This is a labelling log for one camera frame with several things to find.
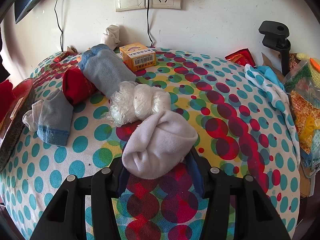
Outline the red snack packet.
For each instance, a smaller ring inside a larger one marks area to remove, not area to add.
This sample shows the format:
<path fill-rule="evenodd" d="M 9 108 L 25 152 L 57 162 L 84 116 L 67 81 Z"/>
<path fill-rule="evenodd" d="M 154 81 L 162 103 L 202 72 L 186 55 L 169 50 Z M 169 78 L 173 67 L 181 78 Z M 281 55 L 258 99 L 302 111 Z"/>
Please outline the red snack packet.
<path fill-rule="evenodd" d="M 246 64 L 249 64 L 252 67 L 255 66 L 255 61 L 248 48 L 240 49 L 236 52 L 233 52 L 225 56 L 225 59 L 241 66 L 245 66 Z"/>

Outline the white sock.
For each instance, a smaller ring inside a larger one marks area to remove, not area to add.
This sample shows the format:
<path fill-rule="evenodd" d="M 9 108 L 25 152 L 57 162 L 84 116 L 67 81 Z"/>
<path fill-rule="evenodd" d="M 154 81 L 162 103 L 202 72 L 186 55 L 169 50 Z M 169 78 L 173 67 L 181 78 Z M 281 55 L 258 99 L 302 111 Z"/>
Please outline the white sock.
<path fill-rule="evenodd" d="M 103 33 L 101 42 L 107 45 L 111 50 L 115 50 L 120 44 L 120 27 L 117 25 L 109 25 Z"/>
<path fill-rule="evenodd" d="M 183 116 L 162 111 L 149 116 L 131 134 L 122 162 L 132 175 L 156 179 L 181 162 L 197 139 L 195 128 Z"/>

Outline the white sock by wall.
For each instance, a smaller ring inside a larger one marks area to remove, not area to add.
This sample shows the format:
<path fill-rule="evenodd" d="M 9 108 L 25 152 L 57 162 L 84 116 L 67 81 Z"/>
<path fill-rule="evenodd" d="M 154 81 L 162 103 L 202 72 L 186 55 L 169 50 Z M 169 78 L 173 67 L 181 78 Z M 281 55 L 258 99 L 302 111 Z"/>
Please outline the white sock by wall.
<path fill-rule="evenodd" d="M 109 25 L 103 33 L 101 42 L 107 45 L 111 50 L 115 50 L 120 44 L 120 27 L 117 25 Z"/>

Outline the polka dot white cloth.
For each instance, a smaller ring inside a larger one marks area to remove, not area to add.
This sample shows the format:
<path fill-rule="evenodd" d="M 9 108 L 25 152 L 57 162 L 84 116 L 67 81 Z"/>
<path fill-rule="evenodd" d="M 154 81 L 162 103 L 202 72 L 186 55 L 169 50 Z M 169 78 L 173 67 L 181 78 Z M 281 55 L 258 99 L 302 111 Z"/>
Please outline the polka dot white cloth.
<path fill-rule="evenodd" d="M 290 102 L 286 92 L 283 91 L 280 86 L 264 77 L 262 72 L 257 70 L 257 68 L 252 67 L 250 64 L 244 66 L 244 74 L 247 80 L 251 81 L 266 93 L 267 99 L 271 105 L 276 110 L 280 111 L 293 144 L 293 152 L 296 157 L 297 166 L 299 166 L 301 157 L 298 132 L 293 122 L 290 111 Z"/>

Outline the red sock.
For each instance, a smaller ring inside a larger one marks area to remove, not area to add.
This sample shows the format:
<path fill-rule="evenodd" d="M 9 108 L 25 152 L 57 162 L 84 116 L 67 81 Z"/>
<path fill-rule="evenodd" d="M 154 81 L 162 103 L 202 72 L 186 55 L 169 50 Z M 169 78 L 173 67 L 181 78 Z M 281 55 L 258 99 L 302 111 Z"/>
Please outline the red sock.
<path fill-rule="evenodd" d="M 68 69 L 62 81 L 62 91 L 68 102 L 75 106 L 95 93 L 97 88 L 79 68 Z"/>

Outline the plastic bag of items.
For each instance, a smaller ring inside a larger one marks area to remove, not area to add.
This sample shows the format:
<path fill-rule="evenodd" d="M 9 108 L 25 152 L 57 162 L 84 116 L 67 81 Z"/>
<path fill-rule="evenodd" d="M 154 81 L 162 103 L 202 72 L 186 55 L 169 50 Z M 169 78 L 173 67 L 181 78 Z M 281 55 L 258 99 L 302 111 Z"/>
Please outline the plastic bag of items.
<path fill-rule="evenodd" d="M 283 85 L 298 132 L 302 165 L 309 176 L 314 176 L 319 171 L 319 88 L 313 83 L 308 61 L 302 60 L 292 68 Z"/>

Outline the clear plastic bundle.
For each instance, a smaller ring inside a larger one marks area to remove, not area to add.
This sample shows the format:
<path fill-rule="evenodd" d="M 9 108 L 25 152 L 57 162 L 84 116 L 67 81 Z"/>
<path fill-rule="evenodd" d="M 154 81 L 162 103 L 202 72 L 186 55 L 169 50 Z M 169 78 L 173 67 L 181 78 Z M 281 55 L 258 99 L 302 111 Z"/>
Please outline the clear plastic bundle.
<path fill-rule="evenodd" d="M 111 96 L 106 119 L 118 127 L 171 109 L 171 97 L 159 87 L 124 81 Z"/>

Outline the red round tray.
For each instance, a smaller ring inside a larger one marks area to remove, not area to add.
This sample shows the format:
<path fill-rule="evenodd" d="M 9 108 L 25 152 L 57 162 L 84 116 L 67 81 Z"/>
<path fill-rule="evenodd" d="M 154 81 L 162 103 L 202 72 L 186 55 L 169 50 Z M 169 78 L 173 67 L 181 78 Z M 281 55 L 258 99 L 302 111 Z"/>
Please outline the red round tray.
<path fill-rule="evenodd" d="M 31 77 L 25 79 L 13 89 L 13 94 L 16 98 L 11 104 L 1 126 L 1 171 L 8 163 L 24 128 L 23 115 L 28 110 L 31 110 L 31 106 L 34 103 L 35 90 L 33 85 L 34 79 Z"/>

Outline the polka dot bed sheet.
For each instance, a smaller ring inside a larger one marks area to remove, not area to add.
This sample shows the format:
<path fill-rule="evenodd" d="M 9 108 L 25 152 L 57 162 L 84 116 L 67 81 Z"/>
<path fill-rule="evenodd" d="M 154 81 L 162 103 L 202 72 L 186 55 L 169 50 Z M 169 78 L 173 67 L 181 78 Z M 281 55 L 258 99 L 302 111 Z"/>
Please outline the polka dot bed sheet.
<path fill-rule="evenodd" d="M 205 54 L 156 49 L 155 66 L 137 81 L 170 94 L 172 111 L 197 131 L 197 152 L 226 174 L 251 174 L 269 196 L 290 235 L 299 214 L 293 138 L 282 106 L 245 78 L 242 66 Z M 1 172 L 1 199 L 23 237 L 69 174 L 91 176 L 121 155 L 136 124 L 116 127 L 109 101 L 95 93 L 74 107 L 65 147 L 43 142 L 24 128 Z M 183 164 L 156 180 L 130 177 L 114 200 L 122 239 L 198 239 L 208 202 L 195 191 Z"/>

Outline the small red candy wrapper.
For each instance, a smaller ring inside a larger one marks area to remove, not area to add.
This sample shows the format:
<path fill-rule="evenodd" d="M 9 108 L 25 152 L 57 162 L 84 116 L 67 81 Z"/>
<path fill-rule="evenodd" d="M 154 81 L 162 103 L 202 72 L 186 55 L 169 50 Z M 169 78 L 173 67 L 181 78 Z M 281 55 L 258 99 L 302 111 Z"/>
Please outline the small red candy wrapper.
<path fill-rule="evenodd" d="M 65 58 L 67 58 L 69 55 L 70 55 L 70 52 L 68 52 L 68 51 L 63 51 L 63 52 L 61 52 L 59 55 L 57 55 L 57 56 L 53 59 L 53 61 L 54 61 L 55 63 L 59 63 L 59 62 L 61 62 L 62 60 L 64 60 Z"/>

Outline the grey blue short sock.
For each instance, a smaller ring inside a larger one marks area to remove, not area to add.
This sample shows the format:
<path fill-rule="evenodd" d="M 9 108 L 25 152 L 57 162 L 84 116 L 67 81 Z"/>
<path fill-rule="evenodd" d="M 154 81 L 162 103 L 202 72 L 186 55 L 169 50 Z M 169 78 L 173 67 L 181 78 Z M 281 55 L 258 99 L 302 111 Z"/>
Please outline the grey blue short sock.
<path fill-rule="evenodd" d="M 70 134 L 73 106 L 60 89 L 46 99 L 32 104 L 31 110 L 22 117 L 29 131 L 36 132 L 45 143 L 66 146 Z"/>

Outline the grey blue long sock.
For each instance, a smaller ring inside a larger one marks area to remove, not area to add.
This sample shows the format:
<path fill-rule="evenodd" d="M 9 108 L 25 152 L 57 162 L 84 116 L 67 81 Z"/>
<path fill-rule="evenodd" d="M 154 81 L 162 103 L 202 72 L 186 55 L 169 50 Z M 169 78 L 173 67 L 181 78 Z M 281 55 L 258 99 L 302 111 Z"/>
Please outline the grey blue long sock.
<path fill-rule="evenodd" d="M 79 68 L 107 98 L 119 90 L 121 82 L 136 79 L 121 58 L 105 44 L 93 46 L 82 53 Z"/>

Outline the yellow knitted duck toy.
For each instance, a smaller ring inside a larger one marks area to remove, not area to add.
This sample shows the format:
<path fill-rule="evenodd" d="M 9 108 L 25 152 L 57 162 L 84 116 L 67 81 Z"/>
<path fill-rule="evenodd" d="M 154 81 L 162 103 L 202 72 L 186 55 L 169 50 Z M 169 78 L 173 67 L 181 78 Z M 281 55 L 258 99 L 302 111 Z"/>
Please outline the yellow knitted duck toy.
<path fill-rule="evenodd" d="M 302 61 L 302 60 L 308 61 L 308 67 L 310 69 L 313 83 L 317 88 L 319 88 L 319 83 L 320 83 L 319 59 L 314 58 L 314 57 L 310 57 L 309 55 L 304 54 L 304 53 L 297 53 L 296 58 L 300 61 Z"/>

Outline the black phone holder clamp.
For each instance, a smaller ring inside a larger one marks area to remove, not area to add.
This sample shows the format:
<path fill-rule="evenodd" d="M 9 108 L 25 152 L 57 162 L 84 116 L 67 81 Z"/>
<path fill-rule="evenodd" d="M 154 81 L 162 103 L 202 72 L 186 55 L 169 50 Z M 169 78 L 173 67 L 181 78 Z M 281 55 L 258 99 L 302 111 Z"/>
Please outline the black phone holder clamp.
<path fill-rule="evenodd" d="M 259 33 L 264 35 L 263 45 L 280 53 L 281 72 L 284 76 L 289 73 L 291 43 L 288 27 L 280 22 L 263 21 Z"/>

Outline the orange medicine box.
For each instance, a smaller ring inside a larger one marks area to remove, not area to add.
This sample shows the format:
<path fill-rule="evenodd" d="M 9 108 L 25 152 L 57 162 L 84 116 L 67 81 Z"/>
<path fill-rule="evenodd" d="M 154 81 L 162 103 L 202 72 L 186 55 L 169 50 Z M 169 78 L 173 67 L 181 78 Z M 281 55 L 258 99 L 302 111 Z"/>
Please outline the orange medicine box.
<path fill-rule="evenodd" d="M 122 46 L 119 51 L 123 62 L 133 72 L 156 65 L 156 52 L 139 42 Z"/>

